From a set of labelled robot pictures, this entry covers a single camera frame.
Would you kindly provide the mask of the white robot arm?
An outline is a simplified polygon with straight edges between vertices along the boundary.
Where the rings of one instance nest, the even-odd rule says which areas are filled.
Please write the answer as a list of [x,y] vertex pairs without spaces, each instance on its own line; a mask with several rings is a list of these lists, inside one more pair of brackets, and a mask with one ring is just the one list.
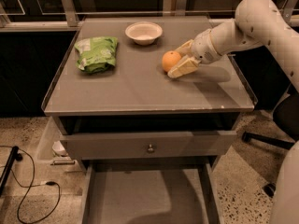
[[[235,16],[177,48],[182,59],[168,72],[185,76],[221,56],[265,46],[299,91],[299,34],[287,24],[272,0],[242,0]],[[299,140],[281,165],[269,224],[299,224]]]

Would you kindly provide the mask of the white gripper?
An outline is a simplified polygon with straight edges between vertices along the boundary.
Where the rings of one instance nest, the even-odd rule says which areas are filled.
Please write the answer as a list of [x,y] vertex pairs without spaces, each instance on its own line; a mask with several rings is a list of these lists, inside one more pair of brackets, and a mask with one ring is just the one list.
[[182,77],[196,71],[200,62],[211,64],[221,58],[212,44],[210,29],[176,48],[176,52],[183,58],[167,72],[170,78]]

